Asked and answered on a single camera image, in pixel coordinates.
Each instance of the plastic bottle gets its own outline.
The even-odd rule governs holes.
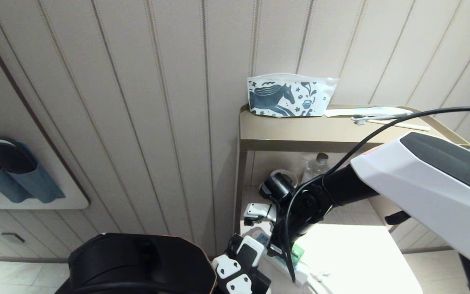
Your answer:
[[[316,177],[317,175],[323,174],[329,171],[330,166],[328,165],[329,156],[325,153],[319,153],[316,159],[310,160],[306,165],[306,170],[302,176],[302,182],[305,183],[308,180]]]

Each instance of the baseboard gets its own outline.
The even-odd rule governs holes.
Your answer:
[[[67,263],[67,258],[23,258],[23,257],[0,257],[0,262],[20,263]]]
[[[400,251],[402,254],[411,254],[411,253],[425,253],[425,252],[445,251],[445,250],[453,250],[453,248],[451,246],[442,246],[442,247],[432,247],[432,248],[403,249]]]

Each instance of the horse illustration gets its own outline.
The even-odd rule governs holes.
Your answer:
[[[280,113],[283,116],[295,116],[289,109],[278,105],[280,99],[284,97],[291,104],[295,104],[295,98],[291,92],[291,86],[273,85],[271,87],[255,88],[254,92],[250,92],[251,107],[260,109],[269,109]]]

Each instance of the black cable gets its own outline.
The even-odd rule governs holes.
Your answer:
[[[153,281],[97,283],[93,285],[84,286],[75,290],[71,290],[69,292],[63,292],[62,294],[88,294],[99,291],[126,289],[146,289],[150,292],[168,292],[174,294],[198,294],[198,292],[190,289],[183,289],[179,286]]]
[[[306,188],[306,186],[316,182],[317,180],[321,180],[322,187],[324,187],[324,177],[326,175],[331,175],[334,171],[336,171],[339,167],[343,165],[343,163],[349,159],[355,152],[360,149],[367,141],[371,140],[374,136],[378,135],[380,132],[383,130],[397,124],[401,123],[402,121],[406,121],[409,119],[417,118],[417,117],[423,117],[423,116],[428,116],[428,115],[434,115],[434,114],[444,114],[446,112],[463,112],[463,111],[470,111],[470,106],[460,106],[460,107],[449,107],[449,108],[441,108],[441,109],[434,109],[434,110],[427,110],[427,111],[422,111],[418,112],[415,114],[411,114],[405,117],[400,117],[398,119],[395,119],[394,121],[391,121],[390,123],[383,125],[382,127],[378,128],[368,136],[366,136],[362,141],[360,141],[358,144],[355,145],[345,156],[337,163],[335,164],[329,171],[327,171],[324,174],[318,175],[304,184],[300,185],[300,187],[295,191],[293,196],[291,197],[291,201],[289,201],[288,209],[286,211],[286,216],[285,216],[285,223],[284,223],[284,241],[285,241],[285,248],[284,252],[286,255],[286,265],[288,267],[289,275],[291,275],[291,280],[293,283],[295,283],[295,269],[293,268],[293,260],[291,259],[291,248],[289,246],[289,215],[291,214],[291,207],[293,206],[293,201],[295,201],[296,197]]]

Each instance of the wall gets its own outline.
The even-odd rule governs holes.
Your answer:
[[[97,232],[213,255],[247,76],[341,78],[339,104],[470,105],[470,0],[0,1],[0,53],[91,200],[0,211],[27,240],[0,256],[66,257]],[[438,119],[470,140],[470,114]]]

